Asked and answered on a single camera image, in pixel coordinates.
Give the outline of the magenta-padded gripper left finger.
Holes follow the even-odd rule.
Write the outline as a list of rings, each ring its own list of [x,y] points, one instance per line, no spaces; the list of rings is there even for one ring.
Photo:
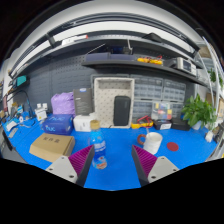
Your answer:
[[[83,187],[94,154],[94,146],[90,145],[77,151],[73,155],[59,157],[47,168],[47,171]]]

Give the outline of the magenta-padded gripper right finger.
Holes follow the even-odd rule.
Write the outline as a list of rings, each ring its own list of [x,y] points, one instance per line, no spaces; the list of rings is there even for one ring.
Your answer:
[[[141,186],[178,171],[178,168],[165,156],[156,157],[138,146],[132,146],[131,154]]]

